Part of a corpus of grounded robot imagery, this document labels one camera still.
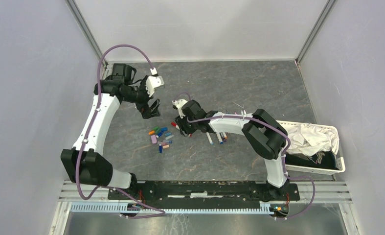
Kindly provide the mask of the blue capped white marker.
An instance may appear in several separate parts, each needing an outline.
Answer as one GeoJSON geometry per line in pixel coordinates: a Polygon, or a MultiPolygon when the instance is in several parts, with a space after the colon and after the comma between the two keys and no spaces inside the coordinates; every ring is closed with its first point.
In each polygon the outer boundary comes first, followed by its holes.
{"type": "Polygon", "coordinates": [[[219,143],[220,143],[220,144],[223,144],[224,141],[223,141],[223,138],[222,138],[221,134],[220,134],[220,133],[216,133],[216,136],[217,136],[217,138],[218,138],[219,143]]]}

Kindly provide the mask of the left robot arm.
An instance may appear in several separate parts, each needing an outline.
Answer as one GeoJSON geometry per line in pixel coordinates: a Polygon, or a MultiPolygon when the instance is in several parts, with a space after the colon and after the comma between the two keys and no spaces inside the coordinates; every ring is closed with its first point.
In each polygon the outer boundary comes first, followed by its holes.
{"type": "Polygon", "coordinates": [[[136,85],[137,70],[127,64],[117,64],[113,66],[112,74],[95,84],[93,104],[85,126],[73,147],[64,149],[60,156],[72,182],[120,188],[121,195],[129,200],[138,195],[134,175],[114,169],[103,153],[109,126],[121,103],[135,104],[143,119],[160,116],[160,100],[156,99],[153,104],[149,101],[164,81],[156,68],[152,67],[150,71],[151,75],[146,75],[136,85]]]}

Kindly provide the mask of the black purple pen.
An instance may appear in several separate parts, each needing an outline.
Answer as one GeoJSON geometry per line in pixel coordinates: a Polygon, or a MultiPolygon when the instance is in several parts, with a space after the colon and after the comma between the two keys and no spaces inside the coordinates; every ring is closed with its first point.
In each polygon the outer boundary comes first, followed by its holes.
{"type": "Polygon", "coordinates": [[[220,137],[223,142],[226,142],[226,136],[223,133],[220,133],[220,137]]]}

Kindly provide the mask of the light blue capped marker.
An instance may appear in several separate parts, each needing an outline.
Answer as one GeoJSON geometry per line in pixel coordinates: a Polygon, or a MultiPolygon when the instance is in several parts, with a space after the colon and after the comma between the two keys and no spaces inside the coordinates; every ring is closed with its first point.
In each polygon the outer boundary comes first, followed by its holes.
{"type": "Polygon", "coordinates": [[[212,140],[212,138],[211,138],[211,136],[210,136],[210,134],[208,132],[206,133],[206,136],[207,136],[207,139],[208,139],[209,143],[211,145],[213,145],[213,140],[212,140]]]}

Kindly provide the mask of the red capped white marker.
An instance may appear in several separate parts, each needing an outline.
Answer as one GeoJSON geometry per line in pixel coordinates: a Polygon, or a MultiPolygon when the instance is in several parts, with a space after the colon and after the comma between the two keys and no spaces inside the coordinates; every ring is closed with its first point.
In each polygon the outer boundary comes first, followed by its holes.
{"type": "Polygon", "coordinates": [[[178,130],[180,129],[179,126],[175,123],[175,122],[171,122],[171,125],[175,128],[177,128],[178,130]]]}

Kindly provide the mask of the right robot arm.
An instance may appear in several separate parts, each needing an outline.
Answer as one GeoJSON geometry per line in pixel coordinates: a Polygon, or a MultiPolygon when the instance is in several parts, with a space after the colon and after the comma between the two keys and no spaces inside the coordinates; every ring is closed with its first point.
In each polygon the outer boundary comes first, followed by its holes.
{"type": "Polygon", "coordinates": [[[173,100],[173,108],[179,113],[175,123],[180,133],[189,136],[196,131],[203,133],[230,133],[244,136],[253,150],[264,159],[267,169],[267,192],[270,198],[279,200],[287,194],[287,173],[282,157],[290,147],[287,131],[265,110],[250,114],[225,114],[206,112],[195,100],[173,100]]]}

